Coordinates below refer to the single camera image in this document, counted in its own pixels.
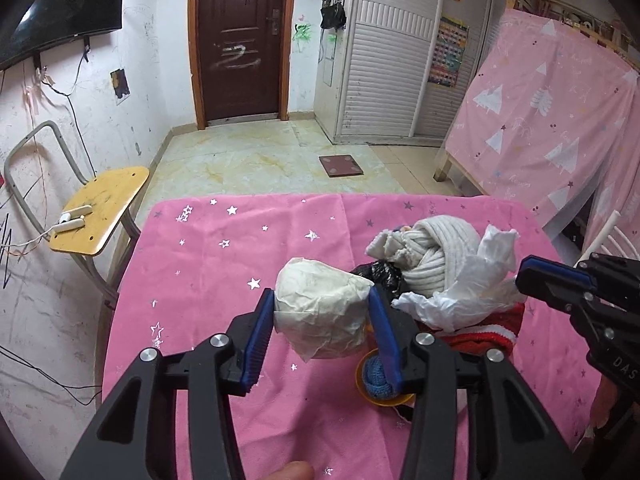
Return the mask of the left hand thumb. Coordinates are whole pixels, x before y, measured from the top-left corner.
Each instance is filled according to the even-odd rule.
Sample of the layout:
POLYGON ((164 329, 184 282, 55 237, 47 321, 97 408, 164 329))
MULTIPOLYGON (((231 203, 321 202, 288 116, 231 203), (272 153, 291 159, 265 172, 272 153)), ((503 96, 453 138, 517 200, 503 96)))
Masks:
POLYGON ((296 460, 273 472, 265 480, 314 480, 314 468, 307 462, 296 460))

